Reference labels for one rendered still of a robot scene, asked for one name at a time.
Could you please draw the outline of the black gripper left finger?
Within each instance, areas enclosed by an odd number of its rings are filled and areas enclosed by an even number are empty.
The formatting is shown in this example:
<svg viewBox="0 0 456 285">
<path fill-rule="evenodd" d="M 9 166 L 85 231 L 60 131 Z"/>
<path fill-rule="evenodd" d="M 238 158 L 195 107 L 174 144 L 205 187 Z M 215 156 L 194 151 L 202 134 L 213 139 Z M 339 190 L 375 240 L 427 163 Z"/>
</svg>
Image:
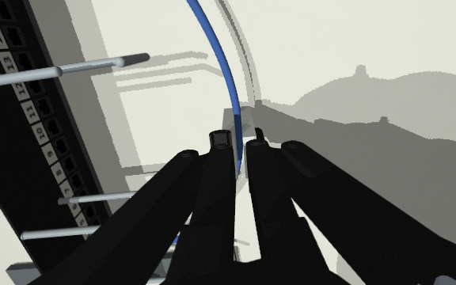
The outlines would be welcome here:
<svg viewBox="0 0 456 285">
<path fill-rule="evenodd" d="M 222 130 L 209 139 L 209 153 L 176 154 L 64 261 L 27 285 L 146 285 L 179 232 L 163 285 L 221 285 L 223 259 L 234 260 L 232 108 L 224 108 Z"/>
</svg>

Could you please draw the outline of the blue cable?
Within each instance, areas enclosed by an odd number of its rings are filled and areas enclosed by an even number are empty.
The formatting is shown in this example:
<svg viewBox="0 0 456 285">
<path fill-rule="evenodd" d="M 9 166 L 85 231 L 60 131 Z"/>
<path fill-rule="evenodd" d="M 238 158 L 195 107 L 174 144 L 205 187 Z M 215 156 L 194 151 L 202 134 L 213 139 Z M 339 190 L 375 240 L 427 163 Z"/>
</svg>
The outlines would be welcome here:
<svg viewBox="0 0 456 285">
<path fill-rule="evenodd" d="M 243 138 L 242 138 L 242 128 L 241 128 L 241 109 L 238 100 L 238 93 L 234 83 L 233 75 L 231 73 L 229 64 L 226 60 L 225 54 L 219 43 L 217 36 L 215 35 L 214 29 L 212 28 L 205 12 L 203 11 L 198 0 L 186 0 L 189 6 L 191 7 L 193 13 L 195 14 L 198 22 L 200 23 L 203 31 L 205 32 L 212 49 L 216 55 L 218 63 L 222 69 L 223 76 L 226 80 L 226 85 L 230 94 L 230 100 L 232 104 L 233 114 L 234 114 L 234 124 L 235 124 L 235 133 L 236 133 L 236 142 L 237 142 L 237 170 L 238 175 L 241 168 L 242 154 L 243 154 Z"/>
</svg>

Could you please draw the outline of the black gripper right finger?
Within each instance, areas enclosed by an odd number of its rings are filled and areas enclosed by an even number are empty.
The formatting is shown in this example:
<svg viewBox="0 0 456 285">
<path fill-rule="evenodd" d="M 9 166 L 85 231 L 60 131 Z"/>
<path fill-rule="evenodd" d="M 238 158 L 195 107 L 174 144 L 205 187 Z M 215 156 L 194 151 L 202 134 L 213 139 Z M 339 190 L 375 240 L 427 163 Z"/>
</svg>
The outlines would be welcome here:
<svg viewBox="0 0 456 285">
<path fill-rule="evenodd" d="M 455 243 L 306 144 L 270 147 L 250 106 L 240 109 L 260 257 L 268 257 L 274 285 L 336 285 L 292 200 L 366 285 L 456 285 Z"/>
</svg>

